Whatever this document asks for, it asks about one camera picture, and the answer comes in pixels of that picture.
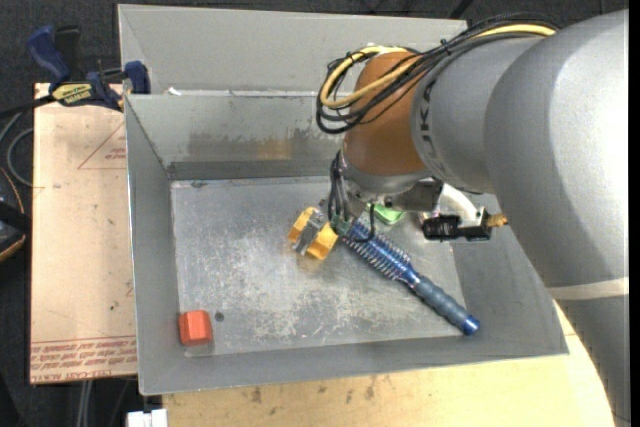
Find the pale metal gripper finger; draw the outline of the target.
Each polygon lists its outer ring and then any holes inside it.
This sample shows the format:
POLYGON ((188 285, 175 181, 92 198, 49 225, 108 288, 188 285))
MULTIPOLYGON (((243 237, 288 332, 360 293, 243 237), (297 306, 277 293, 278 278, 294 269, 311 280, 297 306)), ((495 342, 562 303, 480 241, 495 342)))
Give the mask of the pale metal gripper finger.
POLYGON ((316 233, 314 231, 302 230, 293 243, 294 251, 300 255, 305 255, 315 238, 316 233))
POLYGON ((327 218, 321 210, 312 208, 305 229, 312 235, 317 235, 327 224, 327 218))

